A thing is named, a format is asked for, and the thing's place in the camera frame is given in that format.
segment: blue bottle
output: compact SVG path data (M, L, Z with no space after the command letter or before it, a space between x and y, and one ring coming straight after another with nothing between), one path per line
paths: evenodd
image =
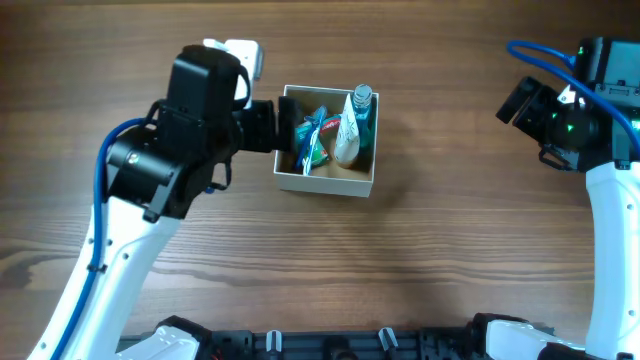
M371 145L371 130L369 127L369 118L371 117L371 97L373 91L369 85L360 84L353 92L353 112L356 116L358 124L358 133L360 134L360 151L363 153L369 150Z

